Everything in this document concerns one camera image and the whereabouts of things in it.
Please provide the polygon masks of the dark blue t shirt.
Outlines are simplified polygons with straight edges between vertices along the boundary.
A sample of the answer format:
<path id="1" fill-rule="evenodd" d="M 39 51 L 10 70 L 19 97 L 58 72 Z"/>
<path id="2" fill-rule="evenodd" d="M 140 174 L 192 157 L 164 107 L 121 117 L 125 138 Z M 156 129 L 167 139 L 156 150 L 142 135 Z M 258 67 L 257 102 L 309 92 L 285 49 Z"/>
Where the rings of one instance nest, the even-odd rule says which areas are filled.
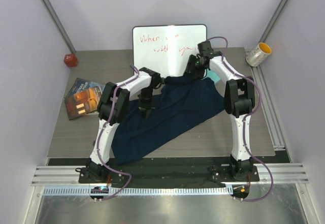
<path id="1" fill-rule="evenodd" d="M 210 78 L 192 75 L 167 77 L 161 93 L 153 96 L 155 108 L 141 115 L 138 100 L 129 103 L 118 126 L 112 151 L 119 165 L 132 163 L 224 110 L 223 96 Z"/>

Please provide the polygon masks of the white whiteboard with red writing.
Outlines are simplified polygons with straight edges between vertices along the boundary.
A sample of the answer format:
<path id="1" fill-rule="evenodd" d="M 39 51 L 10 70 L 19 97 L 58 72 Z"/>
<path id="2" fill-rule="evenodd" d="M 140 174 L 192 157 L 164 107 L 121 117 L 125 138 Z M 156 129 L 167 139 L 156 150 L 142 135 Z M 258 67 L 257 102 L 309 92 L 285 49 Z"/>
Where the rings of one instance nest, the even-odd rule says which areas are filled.
<path id="1" fill-rule="evenodd" d="M 198 43 L 207 39 L 204 24 L 136 26 L 132 30 L 134 66 L 146 67 L 162 77 L 182 76 Z"/>

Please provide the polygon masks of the dark orange cover book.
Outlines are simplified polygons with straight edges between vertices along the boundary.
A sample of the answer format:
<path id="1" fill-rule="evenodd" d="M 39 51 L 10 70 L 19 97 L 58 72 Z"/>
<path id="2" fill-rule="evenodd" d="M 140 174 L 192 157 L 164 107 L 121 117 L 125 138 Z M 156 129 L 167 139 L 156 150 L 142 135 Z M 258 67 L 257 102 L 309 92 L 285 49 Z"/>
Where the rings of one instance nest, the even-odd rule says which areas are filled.
<path id="1" fill-rule="evenodd" d="M 97 110 L 102 96 L 99 86 L 91 87 L 64 99 L 69 120 L 74 120 L 83 115 Z"/>

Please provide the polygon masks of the blue nineteen eighty-four book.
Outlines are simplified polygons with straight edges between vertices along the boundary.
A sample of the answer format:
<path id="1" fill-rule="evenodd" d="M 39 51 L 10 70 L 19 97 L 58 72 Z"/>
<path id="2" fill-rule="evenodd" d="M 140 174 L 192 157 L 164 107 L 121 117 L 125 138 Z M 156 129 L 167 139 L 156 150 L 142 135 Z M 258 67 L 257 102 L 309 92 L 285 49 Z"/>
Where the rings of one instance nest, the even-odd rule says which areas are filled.
<path id="1" fill-rule="evenodd" d="M 87 90 L 89 88 L 93 88 L 93 87 L 96 87 L 96 86 L 99 86 L 102 91 L 105 88 L 105 85 L 103 85 L 103 84 L 99 84 L 99 83 L 96 83 L 96 82 L 93 82 L 93 81 L 77 78 L 75 80 L 73 86 L 69 90 L 67 96 L 72 96 L 72 95 L 74 95 L 76 93 L 82 92 L 84 90 Z"/>

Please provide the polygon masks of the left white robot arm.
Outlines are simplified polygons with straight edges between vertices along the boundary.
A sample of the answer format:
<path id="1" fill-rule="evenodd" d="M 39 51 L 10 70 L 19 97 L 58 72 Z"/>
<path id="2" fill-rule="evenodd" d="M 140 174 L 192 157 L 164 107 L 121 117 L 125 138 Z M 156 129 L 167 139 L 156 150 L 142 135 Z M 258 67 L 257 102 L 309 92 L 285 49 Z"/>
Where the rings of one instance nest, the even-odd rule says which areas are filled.
<path id="1" fill-rule="evenodd" d="M 126 118 L 129 99 L 140 93 L 140 115 L 147 119 L 154 110 L 153 91 L 160 88 L 164 79 L 160 73 L 148 68 L 137 69 L 131 66 L 135 74 L 119 83 L 108 82 L 97 107 L 99 113 L 99 130 L 94 142 L 93 151 L 87 160 L 85 168 L 80 171 L 80 177 L 85 177 L 90 183 L 106 181 L 110 169 L 105 166 L 110 159 L 110 149 L 118 126 Z"/>

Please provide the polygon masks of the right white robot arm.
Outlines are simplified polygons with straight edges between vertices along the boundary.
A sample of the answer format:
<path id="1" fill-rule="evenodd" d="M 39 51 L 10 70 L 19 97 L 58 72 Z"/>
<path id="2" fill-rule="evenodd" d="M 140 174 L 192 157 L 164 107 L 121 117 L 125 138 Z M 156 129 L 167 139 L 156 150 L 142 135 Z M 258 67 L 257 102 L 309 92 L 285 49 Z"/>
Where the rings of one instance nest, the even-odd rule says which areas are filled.
<path id="1" fill-rule="evenodd" d="M 232 179 L 243 181 L 253 170 L 249 123 L 255 107 L 254 84 L 235 70 L 221 52 L 214 51 L 209 41 L 198 44 L 198 54 L 189 56 L 184 73 L 203 78 L 205 70 L 213 71 L 225 84 L 223 103 L 233 133 L 229 174 Z"/>

